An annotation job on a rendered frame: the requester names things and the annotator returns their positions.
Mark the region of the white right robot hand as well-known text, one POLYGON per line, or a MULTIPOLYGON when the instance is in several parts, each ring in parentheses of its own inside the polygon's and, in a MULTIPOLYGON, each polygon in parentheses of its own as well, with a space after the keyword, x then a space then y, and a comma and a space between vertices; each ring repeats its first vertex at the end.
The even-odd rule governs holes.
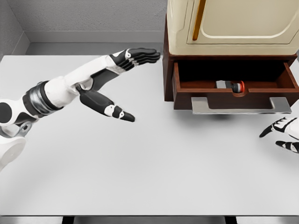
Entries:
POLYGON ((275 142, 275 144, 284 149, 299 154, 299 118, 298 117, 288 117, 288 118, 283 117, 281 119, 276 120, 271 125, 266 127, 261 132, 259 137, 262 138, 274 131, 285 133, 291 136, 292 138, 298 140, 297 142, 287 142, 287 141, 278 140, 275 142))

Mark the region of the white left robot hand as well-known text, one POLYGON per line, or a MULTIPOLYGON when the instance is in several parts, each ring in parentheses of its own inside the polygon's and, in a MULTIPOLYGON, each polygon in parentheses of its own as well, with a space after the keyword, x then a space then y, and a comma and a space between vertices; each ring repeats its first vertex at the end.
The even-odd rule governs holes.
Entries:
POLYGON ((126 49, 100 56, 66 75, 67 86, 79 93, 85 106, 107 117, 134 122, 135 117, 123 111, 112 100, 98 92, 107 82, 138 65, 156 63, 161 53, 156 49, 126 49))

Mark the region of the brown wooden cabinet base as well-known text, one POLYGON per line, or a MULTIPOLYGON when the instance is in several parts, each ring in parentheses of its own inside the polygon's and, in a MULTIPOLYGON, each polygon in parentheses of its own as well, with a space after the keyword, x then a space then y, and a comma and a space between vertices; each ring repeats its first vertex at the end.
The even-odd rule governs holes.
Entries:
MULTIPOLYGON (((287 62, 289 67, 294 64, 296 59, 296 54, 293 55, 173 55, 169 52, 169 41, 168 41, 168 32, 167 32, 167 23, 165 24, 165 34, 164 34, 164 57, 163 57, 163 79, 164 79, 164 99, 165 101, 170 101, 174 104, 173 97, 173 73, 174 73, 174 64, 178 61, 203 61, 203 60, 260 60, 260 61, 284 61, 287 62)), ((192 97, 193 99, 202 98, 207 101, 205 97, 192 97)), ((285 97, 271 97, 284 99, 287 103, 285 97)))

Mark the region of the cream cabinet with door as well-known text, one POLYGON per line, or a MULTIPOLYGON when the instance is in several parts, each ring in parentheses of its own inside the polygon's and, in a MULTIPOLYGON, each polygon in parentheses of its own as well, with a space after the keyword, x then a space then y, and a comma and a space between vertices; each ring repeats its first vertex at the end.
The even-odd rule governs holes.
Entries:
POLYGON ((299 50, 299 0, 206 0, 192 40, 199 0, 168 0, 173 55, 293 55, 299 50))

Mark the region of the grey switch with red button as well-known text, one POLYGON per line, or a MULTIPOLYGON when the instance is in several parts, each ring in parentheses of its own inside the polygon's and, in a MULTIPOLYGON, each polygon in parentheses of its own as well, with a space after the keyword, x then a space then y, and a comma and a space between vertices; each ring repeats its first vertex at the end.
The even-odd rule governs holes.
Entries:
POLYGON ((225 80, 216 81, 217 89, 231 89, 233 93, 243 93, 245 92, 245 84, 243 81, 232 82, 225 80))

